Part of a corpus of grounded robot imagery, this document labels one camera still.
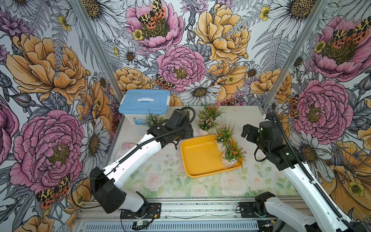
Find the light pink flower white pot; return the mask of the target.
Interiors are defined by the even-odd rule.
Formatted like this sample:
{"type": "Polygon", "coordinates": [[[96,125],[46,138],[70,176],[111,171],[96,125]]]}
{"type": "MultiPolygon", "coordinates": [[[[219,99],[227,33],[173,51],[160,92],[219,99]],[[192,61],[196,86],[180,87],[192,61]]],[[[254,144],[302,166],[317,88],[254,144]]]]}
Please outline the light pink flower white pot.
{"type": "Polygon", "coordinates": [[[217,126],[214,118],[209,115],[199,114],[199,121],[197,123],[200,136],[208,135],[210,131],[217,126]]]}

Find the pink orange flower white pot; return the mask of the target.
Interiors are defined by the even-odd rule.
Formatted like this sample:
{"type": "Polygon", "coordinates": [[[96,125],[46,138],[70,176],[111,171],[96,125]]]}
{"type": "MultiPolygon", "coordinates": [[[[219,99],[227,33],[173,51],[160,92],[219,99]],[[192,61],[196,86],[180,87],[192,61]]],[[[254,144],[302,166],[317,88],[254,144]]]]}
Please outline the pink orange flower white pot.
{"type": "Polygon", "coordinates": [[[231,141],[233,136],[233,127],[221,124],[220,127],[216,128],[216,145],[219,152],[224,153],[226,151],[227,144],[231,141]]]}

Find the red flower white pot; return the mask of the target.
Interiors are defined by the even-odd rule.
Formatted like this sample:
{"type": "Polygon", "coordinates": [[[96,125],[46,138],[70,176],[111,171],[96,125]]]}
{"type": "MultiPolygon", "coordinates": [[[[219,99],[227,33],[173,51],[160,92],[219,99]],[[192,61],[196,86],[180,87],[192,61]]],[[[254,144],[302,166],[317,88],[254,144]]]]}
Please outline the red flower white pot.
{"type": "Polygon", "coordinates": [[[225,108],[220,108],[217,105],[205,105],[203,106],[203,110],[199,112],[199,118],[216,120],[216,118],[220,117],[225,111],[225,108]]]}

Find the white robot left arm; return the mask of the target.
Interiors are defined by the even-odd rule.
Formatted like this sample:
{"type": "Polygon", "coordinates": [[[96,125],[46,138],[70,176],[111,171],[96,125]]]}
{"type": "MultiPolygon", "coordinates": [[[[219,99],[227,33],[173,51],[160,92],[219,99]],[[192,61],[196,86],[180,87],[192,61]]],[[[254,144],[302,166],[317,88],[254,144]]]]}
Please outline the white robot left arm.
{"type": "Polygon", "coordinates": [[[140,193],[125,192],[121,188],[130,176],[152,155],[168,144],[193,137],[191,123],[196,117],[192,107],[173,111],[169,119],[153,125],[144,137],[119,160],[90,172],[90,191],[107,214],[127,210],[142,218],[149,210],[148,200],[140,193]]]}

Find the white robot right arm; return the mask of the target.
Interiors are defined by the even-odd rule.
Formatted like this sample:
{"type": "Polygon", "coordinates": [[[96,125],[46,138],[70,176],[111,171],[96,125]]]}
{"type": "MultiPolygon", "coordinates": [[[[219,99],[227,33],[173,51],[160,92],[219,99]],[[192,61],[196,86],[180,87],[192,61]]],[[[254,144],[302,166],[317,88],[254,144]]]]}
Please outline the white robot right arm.
{"type": "Polygon", "coordinates": [[[241,136],[256,144],[265,159],[270,161],[291,182],[311,216],[283,203],[271,192],[255,197],[253,206],[247,210],[260,218],[270,216],[280,219],[298,232],[365,232],[361,222],[352,221],[329,197],[314,177],[304,157],[291,144],[278,120],[266,120],[258,127],[243,126],[241,136]]]}

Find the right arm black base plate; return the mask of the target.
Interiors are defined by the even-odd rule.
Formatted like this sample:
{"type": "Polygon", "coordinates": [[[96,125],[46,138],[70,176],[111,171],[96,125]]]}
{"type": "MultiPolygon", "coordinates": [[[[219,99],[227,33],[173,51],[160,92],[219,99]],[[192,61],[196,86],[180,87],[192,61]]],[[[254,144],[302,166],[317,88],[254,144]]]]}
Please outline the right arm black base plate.
{"type": "Polygon", "coordinates": [[[239,202],[235,212],[240,214],[242,218],[276,218],[276,216],[269,214],[264,206],[255,202],[239,202]]]}

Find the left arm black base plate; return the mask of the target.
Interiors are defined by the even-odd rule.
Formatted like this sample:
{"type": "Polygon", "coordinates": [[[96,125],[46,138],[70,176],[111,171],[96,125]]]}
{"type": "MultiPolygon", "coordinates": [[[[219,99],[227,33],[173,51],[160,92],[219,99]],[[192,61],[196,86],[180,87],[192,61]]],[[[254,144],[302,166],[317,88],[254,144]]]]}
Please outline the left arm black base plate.
{"type": "Polygon", "coordinates": [[[145,203],[137,212],[121,210],[120,219],[159,219],[161,203],[145,203]]]}

